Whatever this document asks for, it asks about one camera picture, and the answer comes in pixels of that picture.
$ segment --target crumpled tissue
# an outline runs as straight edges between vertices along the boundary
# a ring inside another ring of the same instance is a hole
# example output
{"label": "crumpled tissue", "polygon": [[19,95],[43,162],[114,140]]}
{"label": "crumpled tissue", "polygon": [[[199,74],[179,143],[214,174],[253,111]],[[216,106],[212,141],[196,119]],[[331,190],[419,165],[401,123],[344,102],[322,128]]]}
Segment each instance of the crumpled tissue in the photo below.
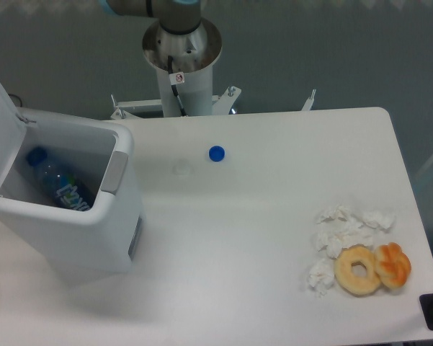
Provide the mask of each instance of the crumpled tissue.
{"label": "crumpled tissue", "polygon": [[381,211],[359,212],[349,206],[336,205],[327,208],[318,217],[316,223],[338,222],[334,227],[321,229],[317,233],[315,247],[317,251],[326,249],[330,258],[337,258],[343,249],[361,244],[373,245],[374,229],[388,231],[396,219],[393,213]]}
{"label": "crumpled tissue", "polygon": [[318,297],[326,295],[334,284],[333,265],[329,259],[322,258],[309,271],[308,284],[316,291]]}

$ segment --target donut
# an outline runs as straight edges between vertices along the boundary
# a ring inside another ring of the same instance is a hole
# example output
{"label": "donut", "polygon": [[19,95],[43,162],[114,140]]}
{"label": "donut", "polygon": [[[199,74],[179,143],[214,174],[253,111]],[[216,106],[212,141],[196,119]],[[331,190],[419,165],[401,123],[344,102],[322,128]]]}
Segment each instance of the donut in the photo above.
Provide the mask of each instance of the donut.
{"label": "donut", "polygon": [[411,272],[411,263],[397,243],[389,243],[376,248],[375,271],[383,285],[394,290],[405,285]]}
{"label": "donut", "polygon": [[[366,276],[358,276],[352,272],[353,265],[363,265]],[[334,263],[334,274],[338,283],[356,296],[365,296],[375,292],[381,281],[375,272],[375,255],[366,247],[351,247],[339,254]]]}

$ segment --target bottle label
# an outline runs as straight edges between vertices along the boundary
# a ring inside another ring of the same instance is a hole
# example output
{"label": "bottle label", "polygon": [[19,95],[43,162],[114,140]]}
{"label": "bottle label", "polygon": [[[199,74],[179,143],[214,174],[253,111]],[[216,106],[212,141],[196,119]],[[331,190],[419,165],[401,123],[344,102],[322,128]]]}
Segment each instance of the bottle label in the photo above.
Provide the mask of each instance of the bottle label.
{"label": "bottle label", "polygon": [[87,211],[91,208],[88,203],[77,193],[77,186],[67,184],[56,191],[56,197],[59,198],[62,205],[68,209]]}

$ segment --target plastic bottle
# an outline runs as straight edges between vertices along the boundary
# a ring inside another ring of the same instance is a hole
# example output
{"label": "plastic bottle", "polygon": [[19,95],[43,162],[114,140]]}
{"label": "plastic bottle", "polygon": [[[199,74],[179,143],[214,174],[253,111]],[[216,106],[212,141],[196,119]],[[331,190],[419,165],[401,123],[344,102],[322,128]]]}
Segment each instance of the plastic bottle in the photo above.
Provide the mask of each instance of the plastic bottle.
{"label": "plastic bottle", "polygon": [[50,157],[42,147],[31,150],[26,156],[33,167],[34,176],[43,192],[61,208],[87,211],[94,196],[64,163]]}

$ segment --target cable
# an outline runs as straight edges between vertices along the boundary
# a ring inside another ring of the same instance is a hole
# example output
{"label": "cable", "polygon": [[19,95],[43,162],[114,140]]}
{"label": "cable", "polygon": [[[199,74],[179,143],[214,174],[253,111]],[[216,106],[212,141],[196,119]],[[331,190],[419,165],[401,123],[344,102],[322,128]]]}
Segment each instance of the cable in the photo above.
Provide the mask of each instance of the cable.
{"label": "cable", "polygon": [[[168,56],[168,75],[173,74],[173,57]],[[171,85],[171,90],[173,90],[173,95],[176,97],[176,100],[178,101],[178,107],[179,111],[181,112],[182,117],[186,117],[187,113],[184,110],[184,105],[182,104],[181,97],[179,97],[178,89],[176,88],[176,85]]]}
{"label": "cable", "polygon": [[22,98],[21,97],[17,96],[16,94],[8,94],[8,96],[18,99],[18,101],[19,101],[18,107],[22,107]]}

